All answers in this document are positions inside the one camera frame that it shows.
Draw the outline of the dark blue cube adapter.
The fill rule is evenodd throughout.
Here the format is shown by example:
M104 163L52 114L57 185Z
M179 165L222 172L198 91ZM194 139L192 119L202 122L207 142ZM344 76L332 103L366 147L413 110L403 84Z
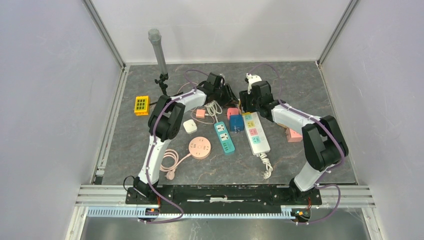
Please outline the dark blue cube adapter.
M241 114L233 114L229 116L229 131L241 132L245 129L244 120Z

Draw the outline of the pink plug charger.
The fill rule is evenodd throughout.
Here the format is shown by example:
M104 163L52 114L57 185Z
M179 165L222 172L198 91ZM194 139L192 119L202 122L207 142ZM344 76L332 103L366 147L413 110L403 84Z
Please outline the pink plug charger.
M204 119L206 117L206 110L205 109L195 110L195 117L197 119Z

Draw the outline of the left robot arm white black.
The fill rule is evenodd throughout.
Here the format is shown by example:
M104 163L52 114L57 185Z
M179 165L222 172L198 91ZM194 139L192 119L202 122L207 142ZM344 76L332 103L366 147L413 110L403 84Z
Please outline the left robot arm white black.
M178 96L162 95L158 99L149 120L149 144L144 163L138 176L134 178L133 188L145 204L157 198L160 166L165 150L180 131L183 116L187 111L216 102L221 107L234 103L236 96L225 78L210 73L207 79L195 85L190 91Z

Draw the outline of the light pink cube adapter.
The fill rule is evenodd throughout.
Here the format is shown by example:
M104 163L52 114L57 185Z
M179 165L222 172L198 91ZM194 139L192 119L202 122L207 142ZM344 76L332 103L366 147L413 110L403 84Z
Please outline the light pink cube adapter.
M303 136L291 128L287 128L285 134L288 143L298 143L303 140Z

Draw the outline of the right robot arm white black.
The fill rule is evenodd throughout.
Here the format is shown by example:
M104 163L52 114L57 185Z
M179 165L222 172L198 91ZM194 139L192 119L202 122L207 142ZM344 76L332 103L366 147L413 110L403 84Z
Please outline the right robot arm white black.
M337 120L327 115L314 116L300 111L283 100L274 99L265 80L246 79L248 88L240 91L241 108L276 124L294 130L302 136L306 163L289 183L289 199L302 204L324 173L345 161L349 148Z

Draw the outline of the teal power strip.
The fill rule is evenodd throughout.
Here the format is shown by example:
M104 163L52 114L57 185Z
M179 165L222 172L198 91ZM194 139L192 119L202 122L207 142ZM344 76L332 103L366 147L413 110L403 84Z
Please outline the teal power strip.
M223 121L214 124L214 129L222 146L225 155L230 155L235 152L235 146L229 134L227 127Z

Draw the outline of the white power strip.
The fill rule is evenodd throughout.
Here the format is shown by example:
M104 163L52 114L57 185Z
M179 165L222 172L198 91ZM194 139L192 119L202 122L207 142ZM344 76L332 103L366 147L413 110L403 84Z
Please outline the white power strip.
M265 135L260 117L257 112L245 112L241 114L244 122L244 131L254 156L268 153L271 150Z

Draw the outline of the round pink power socket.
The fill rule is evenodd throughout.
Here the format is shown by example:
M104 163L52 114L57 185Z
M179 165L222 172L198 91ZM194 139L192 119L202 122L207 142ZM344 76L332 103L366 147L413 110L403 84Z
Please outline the round pink power socket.
M211 143L205 137L195 137L189 142L188 151L193 158L203 160L211 153Z

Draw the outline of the white folding plug adapter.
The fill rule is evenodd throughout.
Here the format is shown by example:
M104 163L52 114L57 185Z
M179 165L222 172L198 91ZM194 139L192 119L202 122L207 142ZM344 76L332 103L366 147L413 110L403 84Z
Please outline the white folding plug adapter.
M193 119L184 121L183 128L187 134L195 133L198 130L198 127Z

